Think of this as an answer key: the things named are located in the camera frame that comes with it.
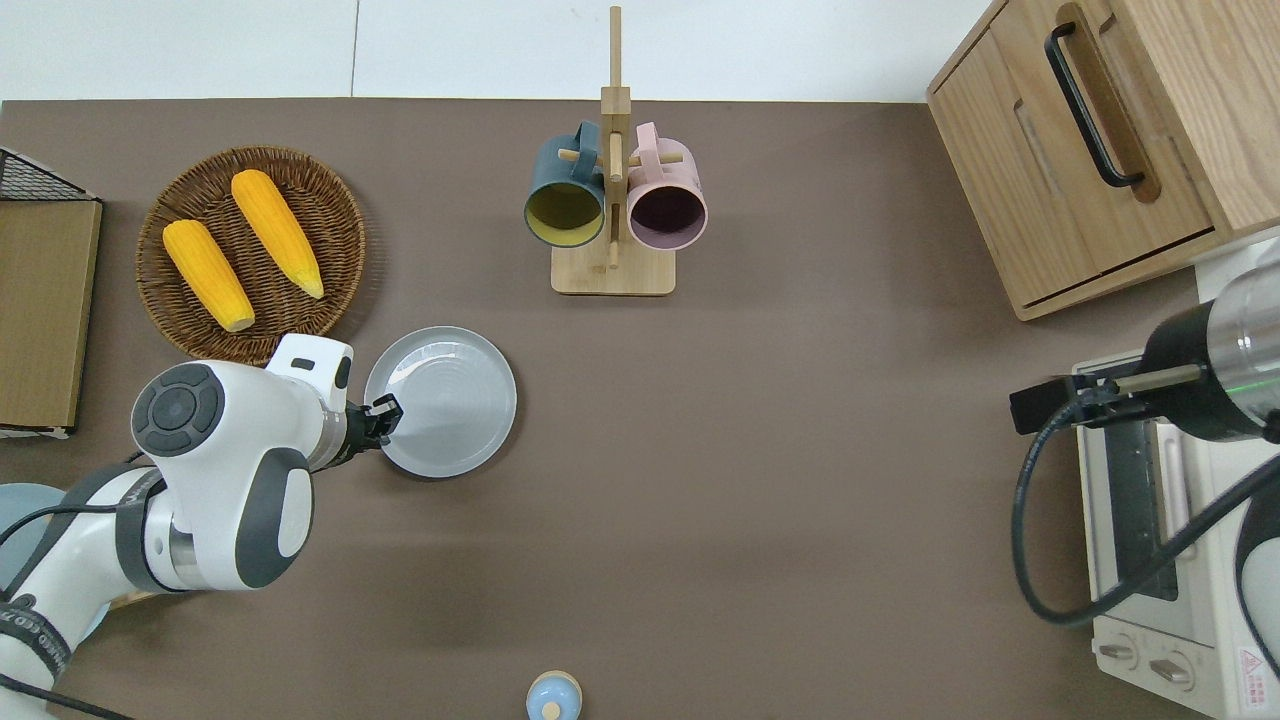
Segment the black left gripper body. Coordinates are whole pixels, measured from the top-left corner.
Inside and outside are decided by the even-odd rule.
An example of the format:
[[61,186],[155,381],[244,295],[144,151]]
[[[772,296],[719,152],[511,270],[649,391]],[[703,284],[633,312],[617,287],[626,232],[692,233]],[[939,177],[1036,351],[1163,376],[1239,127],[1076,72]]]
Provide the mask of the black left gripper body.
[[367,405],[346,404],[346,434],[343,438],[343,462],[355,456],[379,450],[379,418]]

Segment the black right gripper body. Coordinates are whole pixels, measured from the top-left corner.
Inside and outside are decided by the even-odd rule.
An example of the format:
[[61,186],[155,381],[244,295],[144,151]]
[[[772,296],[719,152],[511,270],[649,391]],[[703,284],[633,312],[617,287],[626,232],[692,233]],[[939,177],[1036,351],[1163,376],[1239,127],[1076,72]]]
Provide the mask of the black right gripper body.
[[1158,416],[1198,439],[1271,441],[1271,305],[1213,301],[1158,324],[1140,357],[1142,372],[1194,366],[1193,380],[1147,391]]

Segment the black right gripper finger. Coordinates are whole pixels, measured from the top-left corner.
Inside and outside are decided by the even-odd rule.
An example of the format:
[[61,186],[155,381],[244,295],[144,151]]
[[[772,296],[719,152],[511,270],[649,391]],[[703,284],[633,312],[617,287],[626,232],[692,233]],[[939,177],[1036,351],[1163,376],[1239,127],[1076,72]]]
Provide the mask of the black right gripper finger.
[[1085,374],[1085,427],[1144,421],[1148,404],[1132,388],[1133,375]]
[[1009,396],[1012,428],[1019,436],[1039,433],[1064,406],[1073,405],[1085,386],[1084,377],[1051,377]]

